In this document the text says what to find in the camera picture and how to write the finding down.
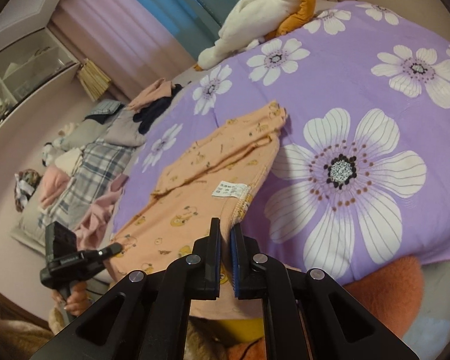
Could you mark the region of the person's left hand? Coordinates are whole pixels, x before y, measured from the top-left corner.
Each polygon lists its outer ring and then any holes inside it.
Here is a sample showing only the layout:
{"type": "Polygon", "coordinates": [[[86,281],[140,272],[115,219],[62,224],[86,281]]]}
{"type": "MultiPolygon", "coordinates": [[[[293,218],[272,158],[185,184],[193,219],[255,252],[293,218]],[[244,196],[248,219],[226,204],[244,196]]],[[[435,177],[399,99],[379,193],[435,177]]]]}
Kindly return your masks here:
{"type": "Polygon", "coordinates": [[[52,299],[57,305],[64,306],[64,310],[74,316],[80,316],[92,304],[88,298],[86,282],[76,283],[66,299],[58,291],[53,290],[52,299]]]}

